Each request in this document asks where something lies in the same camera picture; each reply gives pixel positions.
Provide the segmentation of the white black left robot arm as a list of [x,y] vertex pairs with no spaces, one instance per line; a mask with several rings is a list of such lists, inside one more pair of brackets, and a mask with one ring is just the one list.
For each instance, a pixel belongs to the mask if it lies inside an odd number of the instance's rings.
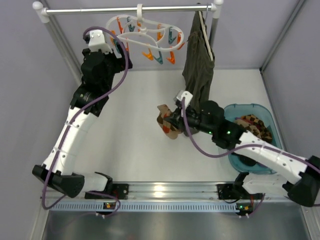
[[116,45],[121,57],[114,52],[104,53],[85,48],[81,65],[81,85],[73,94],[60,136],[41,165],[35,165],[32,174],[48,188],[74,198],[82,192],[104,192],[111,178],[103,173],[76,173],[75,164],[83,141],[93,123],[100,116],[115,90],[115,74],[127,73],[132,68],[129,53],[122,44]]

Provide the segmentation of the black sock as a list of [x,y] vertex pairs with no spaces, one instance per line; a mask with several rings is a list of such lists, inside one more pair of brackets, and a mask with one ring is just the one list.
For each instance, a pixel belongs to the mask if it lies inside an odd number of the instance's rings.
[[257,164],[257,162],[247,156],[239,155],[238,156],[240,162],[246,166],[253,167]]

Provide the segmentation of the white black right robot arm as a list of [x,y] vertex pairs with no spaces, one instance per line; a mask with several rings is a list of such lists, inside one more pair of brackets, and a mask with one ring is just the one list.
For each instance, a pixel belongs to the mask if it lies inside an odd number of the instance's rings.
[[195,129],[211,135],[212,142],[226,150],[244,156],[275,171],[276,177],[245,173],[236,180],[249,194],[283,195],[304,206],[315,207],[320,191],[320,159],[294,155],[263,141],[244,127],[225,118],[225,111],[216,102],[208,100],[196,112],[185,101],[177,101],[177,108],[163,119],[181,131]]

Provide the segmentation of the brown beige checked sock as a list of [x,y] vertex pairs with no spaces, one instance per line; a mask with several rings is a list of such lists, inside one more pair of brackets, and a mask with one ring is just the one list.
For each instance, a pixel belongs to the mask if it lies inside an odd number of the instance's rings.
[[242,118],[235,119],[234,123],[242,126],[245,130],[251,132],[256,137],[261,138],[261,131],[255,123]]

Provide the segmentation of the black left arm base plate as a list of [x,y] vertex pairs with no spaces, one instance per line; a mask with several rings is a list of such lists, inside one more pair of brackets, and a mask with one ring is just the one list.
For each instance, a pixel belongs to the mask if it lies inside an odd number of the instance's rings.
[[119,200],[126,200],[129,194],[129,184],[127,183],[108,183],[105,190],[99,191],[100,194],[85,193],[85,199],[111,199],[106,195],[116,197]]

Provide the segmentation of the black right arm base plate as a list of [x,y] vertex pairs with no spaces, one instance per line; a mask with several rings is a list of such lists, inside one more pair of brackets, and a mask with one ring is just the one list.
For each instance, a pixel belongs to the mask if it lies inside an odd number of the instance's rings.
[[244,200],[248,199],[245,189],[234,183],[217,184],[217,193],[220,200]]

